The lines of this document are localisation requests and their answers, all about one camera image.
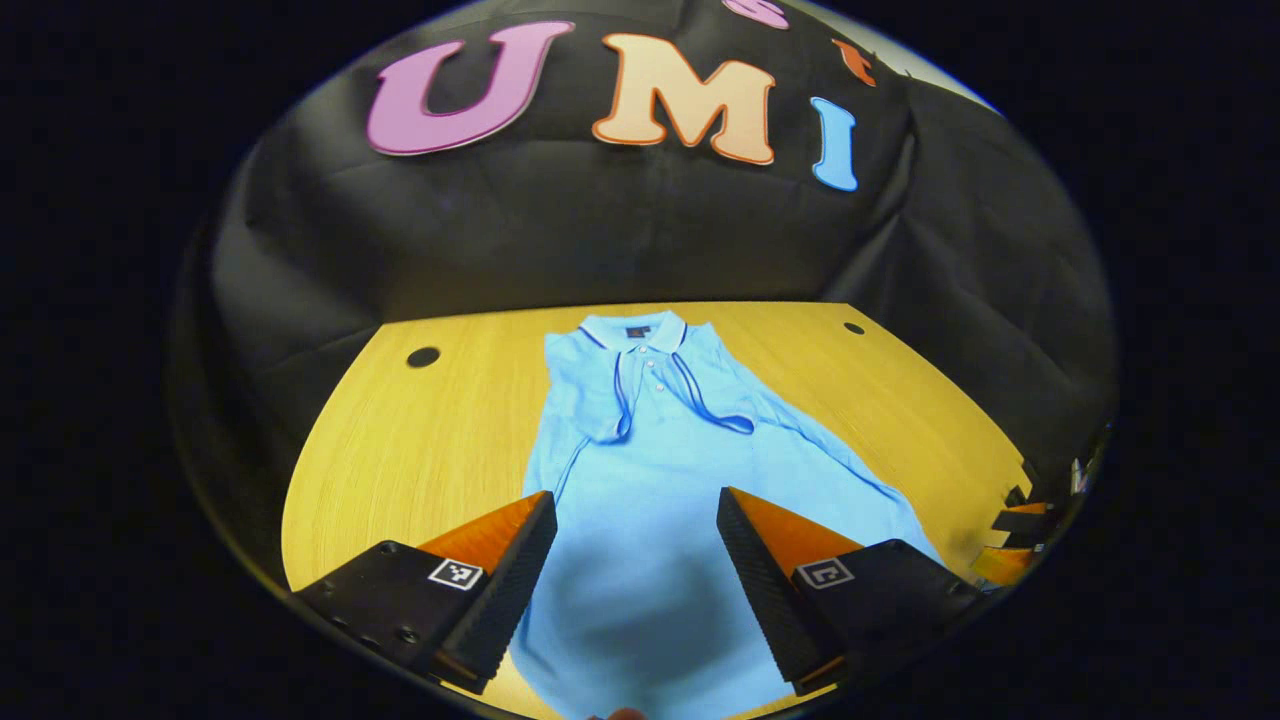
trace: orange letter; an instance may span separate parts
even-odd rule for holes
[[[872,61],[863,58],[863,54],[859,53],[852,45],[841,42],[836,38],[832,38],[831,41],[836,44],[836,47],[840,47],[840,56],[845,59],[845,67],[858,76],[858,79],[876,87],[876,78],[867,74],[867,70],[872,69]]]
[[[676,135],[687,147],[703,141],[717,117],[721,131],[712,147],[726,158],[768,165],[773,149],[768,137],[768,96],[773,76],[727,60],[707,78],[666,40],[645,35],[614,33],[604,44],[618,51],[618,85],[613,111],[591,126],[591,135],[618,145],[657,145],[667,128],[653,119],[654,99],[662,100]]]

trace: purple letter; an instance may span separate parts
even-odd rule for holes
[[[383,86],[369,110],[369,143],[385,155],[424,155],[475,142],[511,124],[534,99],[538,76],[552,40],[573,23],[529,23],[498,31],[490,42],[503,45],[479,102],[436,115],[426,109],[426,94],[440,63],[462,49],[461,40],[428,47],[387,67]]]
[[[791,27],[787,23],[786,15],[782,13],[782,8],[778,8],[769,0],[721,0],[724,6],[735,13],[742,15],[744,18],[751,18],[759,23],[767,24],[774,29],[787,29]]]

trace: table surface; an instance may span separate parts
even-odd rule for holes
[[[739,361],[911,501],[951,571],[978,580],[970,562],[984,544],[1002,544],[1009,536],[991,529],[1005,497],[1015,486],[1029,495],[1030,483],[1021,455],[977,404],[849,305],[675,302],[486,313],[379,328],[334,388],[294,468],[282,520],[291,588],[315,582],[375,542],[417,546],[518,500],[550,388],[544,336],[572,332],[589,314],[663,310],[691,325],[712,323]],[[410,366],[408,355],[421,347],[438,348],[439,359]],[[558,717],[509,653],[483,697],[451,689],[529,717]],[[799,702],[788,696],[737,717]]]

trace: polo shirt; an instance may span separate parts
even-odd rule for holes
[[[554,495],[559,529],[511,653],[567,720],[623,706],[723,717],[794,692],[716,528],[724,486],[940,560],[908,500],[709,323],[591,315],[547,336],[545,352],[552,387],[524,491]]]

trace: letter i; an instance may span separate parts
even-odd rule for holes
[[[814,164],[813,177],[836,190],[858,190],[854,177],[854,126],[858,120],[829,100],[810,97],[809,102],[822,119],[822,159]]]

